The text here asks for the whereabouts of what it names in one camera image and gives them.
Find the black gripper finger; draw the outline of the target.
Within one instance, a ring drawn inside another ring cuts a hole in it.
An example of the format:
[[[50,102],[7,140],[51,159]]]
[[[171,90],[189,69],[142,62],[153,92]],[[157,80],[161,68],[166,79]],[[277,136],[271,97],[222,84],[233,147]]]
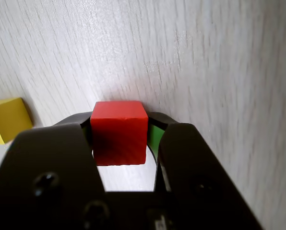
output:
[[[158,161],[174,195],[179,230],[260,230],[260,223],[198,129],[160,112],[149,124],[164,133]]]
[[[90,112],[20,133],[0,166],[0,230],[109,230]]]

